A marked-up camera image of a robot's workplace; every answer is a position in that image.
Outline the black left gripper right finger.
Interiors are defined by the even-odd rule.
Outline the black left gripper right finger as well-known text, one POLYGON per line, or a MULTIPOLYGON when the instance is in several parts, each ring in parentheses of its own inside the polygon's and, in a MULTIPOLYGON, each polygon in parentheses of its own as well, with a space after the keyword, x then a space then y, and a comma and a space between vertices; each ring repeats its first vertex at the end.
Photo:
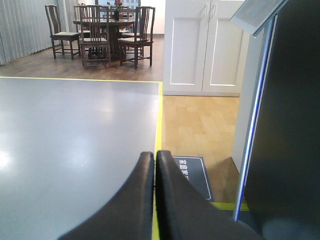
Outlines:
POLYGON ((168 150, 156 154, 155 202, 162 240, 260 240, 204 199, 183 176, 168 150))

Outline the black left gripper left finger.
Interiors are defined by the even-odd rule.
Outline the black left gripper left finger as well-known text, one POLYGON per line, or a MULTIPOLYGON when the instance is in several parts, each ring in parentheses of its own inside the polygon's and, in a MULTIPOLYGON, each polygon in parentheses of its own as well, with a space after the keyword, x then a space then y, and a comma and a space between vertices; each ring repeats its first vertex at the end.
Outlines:
POLYGON ((150 240, 153 225, 155 161, 142 152, 117 193, 60 240, 150 240))

